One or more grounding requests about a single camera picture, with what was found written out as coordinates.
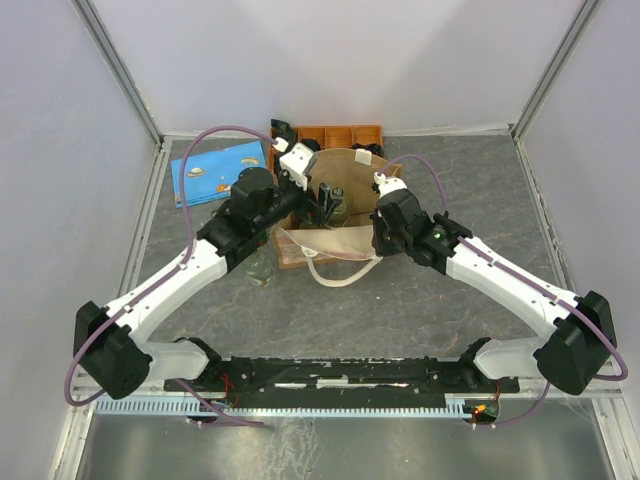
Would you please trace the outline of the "clear soda water bottle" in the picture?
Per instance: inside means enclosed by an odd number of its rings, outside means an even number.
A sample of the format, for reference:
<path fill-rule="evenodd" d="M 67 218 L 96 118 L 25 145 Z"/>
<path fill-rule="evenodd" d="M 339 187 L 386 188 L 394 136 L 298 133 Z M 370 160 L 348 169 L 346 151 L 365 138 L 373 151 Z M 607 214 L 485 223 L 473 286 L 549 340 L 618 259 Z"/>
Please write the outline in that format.
<path fill-rule="evenodd" d="M 242 263 L 244 273 L 249 282 L 258 287 L 265 287 L 273 277 L 273 267 L 264 247 L 258 248 Z"/>

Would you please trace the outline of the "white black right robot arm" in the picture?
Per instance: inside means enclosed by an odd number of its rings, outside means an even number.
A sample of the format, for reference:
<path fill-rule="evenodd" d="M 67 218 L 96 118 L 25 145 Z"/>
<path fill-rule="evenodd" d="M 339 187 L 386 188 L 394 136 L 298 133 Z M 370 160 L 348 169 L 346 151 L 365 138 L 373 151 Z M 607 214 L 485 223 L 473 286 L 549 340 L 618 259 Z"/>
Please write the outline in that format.
<path fill-rule="evenodd" d="M 611 308 L 602 295 L 557 287 L 491 250 L 448 214 L 429 215 L 397 178 L 372 188 L 372 247 L 384 258 L 416 264 L 473 287 L 509 310 L 533 336 L 482 340 L 458 368 L 467 389 L 506 377 L 538 377 L 570 395 L 594 380 L 621 381 L 628 369 L 617 350 Z"/>

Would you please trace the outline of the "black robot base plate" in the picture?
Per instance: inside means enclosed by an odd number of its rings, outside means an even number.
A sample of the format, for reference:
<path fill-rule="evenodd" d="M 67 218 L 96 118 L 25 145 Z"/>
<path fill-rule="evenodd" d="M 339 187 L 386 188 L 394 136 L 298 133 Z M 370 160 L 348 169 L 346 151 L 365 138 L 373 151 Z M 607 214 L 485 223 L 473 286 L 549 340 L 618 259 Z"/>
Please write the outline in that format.
<path fill-rule="evenodd" d="M 187 385 L 244 409 L 443 407 L 447 394 L 512 394 L 515 378 L 491 380 L 469 360 L 231 357 Z"/>

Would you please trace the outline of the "burlap canvas tote bag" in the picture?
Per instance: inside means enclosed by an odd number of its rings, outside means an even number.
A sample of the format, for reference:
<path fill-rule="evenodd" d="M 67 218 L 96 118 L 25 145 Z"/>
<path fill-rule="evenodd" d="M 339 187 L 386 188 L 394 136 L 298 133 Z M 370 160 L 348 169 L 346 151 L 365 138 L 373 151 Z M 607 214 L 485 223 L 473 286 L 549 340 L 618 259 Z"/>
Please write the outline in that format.
<path fill-rule="evenodd" d="M 385 167 L 387 161 L 364 149 L 330 148 L 316 153 L 311 186 L 322 182 L 339 187 L 344 193 L 346 208 L 339 218 L 342 225 L 317 228 L 305 226 L 288 216 L 274 227 L 271 239 L 281 269 L 306 267 L 320 285 L 341 288 L 365 276 L 380 261 L 372 246 L 373 224 L 369 215 L 376 206 L 378 195 L 373 191 L 374 174 Z M 318 264 L 347 261 L 362 267 L 344 279 L 321 276 Z"/>

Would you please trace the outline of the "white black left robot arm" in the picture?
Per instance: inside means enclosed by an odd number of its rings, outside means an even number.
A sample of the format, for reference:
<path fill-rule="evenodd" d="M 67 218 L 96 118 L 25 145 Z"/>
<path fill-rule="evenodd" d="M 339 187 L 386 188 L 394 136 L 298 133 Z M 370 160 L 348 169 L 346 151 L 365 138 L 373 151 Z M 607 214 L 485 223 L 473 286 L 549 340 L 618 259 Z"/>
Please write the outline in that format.
<path fill-rule="evenodd" d="M 229 198 L 169 264 L 131 292 L 76 313 L 74 367 L 82 367 L 114 400 L 152 379 L 188 379 L 209 390 L 221 378 L 211 350 L 196 340 L 152 343 L 151 333 L 204 286 L 234 270 L 264 242 L 280 220 L 296 214 L 316 225 L 330 213 L 328 184 L 300 186 L 282 171 L 243 170 Z"/>

